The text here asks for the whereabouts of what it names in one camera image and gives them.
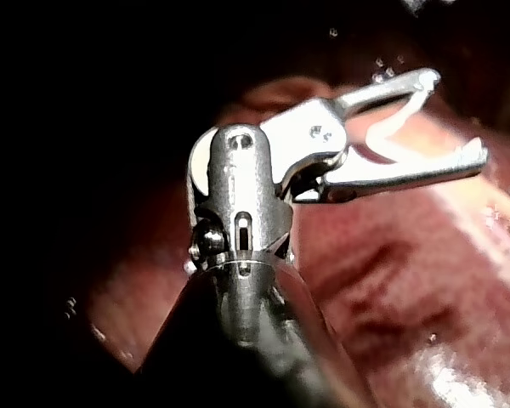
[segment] silver metal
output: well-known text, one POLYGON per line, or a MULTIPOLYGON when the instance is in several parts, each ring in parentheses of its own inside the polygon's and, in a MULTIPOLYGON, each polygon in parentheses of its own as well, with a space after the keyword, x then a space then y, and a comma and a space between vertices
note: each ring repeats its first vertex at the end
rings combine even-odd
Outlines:
POLYGON ((284 260, 266 252, 228 252, 211 259, 205 273, 218 281, 223 331, 239 348, 258 354, 296 406, 379 406, 333 342, 302 278, 284 260))
POLYGON ((397 98, 422 94, 426 99, 434 92, 434 87, 439 81, 440 74, 430 68, 406 72, 384 82, 374 83, 337 97, 334 99, 336 109, 339 115, 346 117, 375 103, 383 105, 397 98))
POLYGON ((384 191, 464 179, 479 174, 488 159, 489 151, 480 138, 448 156, 394 164, 369 161, 351 147, 340 168, 319 178, 317 187, 297 196, 295 202, 339 203, 384 191))
POLYGON ((190 255, 199 269, 191 278, 211 274, 218 329, 235 348, 255 352, 297 406, 378 404, 292 269, 291 204, 346 202, 478 174, 488 160, 479 139, 449 156, 394 164, 369 161, 350 146, 346 117, 407 98, 367 134, 369 147, 382 145, 378 138, 419 111, 438 81, 436 71, 421 69, 311 99, 260 127, 210 129, 191 151, 190 255))
MULTIPOLYGON (((336 99, 310 99, 263 122, 260 128, 269 140, 272 180, 278 196, 285 196, 295 175, 302 174, 310 182, 342 166, 349 148, 343 125, 346 117, 376 104, 407 97, 409 103, 396 115, 409 116, 433 93, 439 79, 435 70, 422 68, 336 99)), ((197 221, 192 216, 196 205, 193 197, 208 195, 210 145, 217 131, 214 127, 204 133, 190 154, 188 192, 192 225, 197 221)), ((305 188, 297 186, 297 194, 305 190, 309 190, 308 183, 305 188)))
POLYGON ((292 208, 276 196, 263 130, 222 127, 210 151, 208 198, 197 207, 197 215, 222 224, 229 251, 279 247, 291 231, 292 208))
MULTIPOLYGON (((348 145, 343 118, 334 101, 315 98, 272 117, 260 125, 270 143, 272 180, 286 191, 294 174, 312 170, 322 175, 339 164, 348 145)), ((213 127, 195 143, 190 154, 188 177, 192 188, 208 195, 210 144, 218 130, 213 127)))

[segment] dark background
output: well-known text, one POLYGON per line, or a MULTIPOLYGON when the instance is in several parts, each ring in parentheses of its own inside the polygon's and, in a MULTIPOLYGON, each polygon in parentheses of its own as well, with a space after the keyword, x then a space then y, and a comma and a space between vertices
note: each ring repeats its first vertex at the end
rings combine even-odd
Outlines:
POLYGON ((113 400, 134 391, 122 385, 130 375, 88 332, 82 305, 91 270, 118 251, 116 231, 132 197, 183 176, 190 147, 224 102, 288 72, 284 50, 329 47, 333 26, 361 33, 403 26, 431 47, 447 26, 459 25, 479 32, 510 65, 507 3, 456 0, 453 7, 427 6, 417 18, 392 0, 316 4, 154 7, 133 0, 45 9, 25 23, 20 102, 35 108, 29 120, 37 132, 26 142, 31 159, 21 178, 46 302, 39 398, 54 398, 50 384, 68 398, 113 400), (70 296, 78 314, 67 320, 70 296))

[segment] metal jaw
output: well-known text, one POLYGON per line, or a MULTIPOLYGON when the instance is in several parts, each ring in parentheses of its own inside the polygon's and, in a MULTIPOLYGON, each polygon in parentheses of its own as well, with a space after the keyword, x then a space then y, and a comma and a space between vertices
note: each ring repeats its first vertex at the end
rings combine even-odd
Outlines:
POLYGON ((407 98, 380 123, 394 133, 422 108, 439 79, 438 72, 423 68, 336 99, 310 99, 260 127, 210 129, 189 160, 191 256, 275 252, 292 225, 291 203, 340 203, 478 174, 488 160, 479 139, 448 156, 393 164, 369 161, 349 143, 347 117, 407 98))

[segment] hole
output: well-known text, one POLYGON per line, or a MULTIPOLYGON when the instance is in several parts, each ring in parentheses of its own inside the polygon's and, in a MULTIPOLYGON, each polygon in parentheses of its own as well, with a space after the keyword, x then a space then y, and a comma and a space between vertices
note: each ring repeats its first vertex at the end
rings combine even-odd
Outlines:
POLYGON ((238 212, 235 217, 235 243, 237 251, 251 251, 252 243, 252 218, 247 212, 238 212))
POLYGON ((241 251, 247 251, 249 249, 249 234, 247 233, 247 228, 240 227, 240 242, 238 245, 238 249, 241 251))
POLYGON ((253 140, 248 134, 239 134, 229 139, 229 147, 232 150, 248 149, 252 144, 253 140))

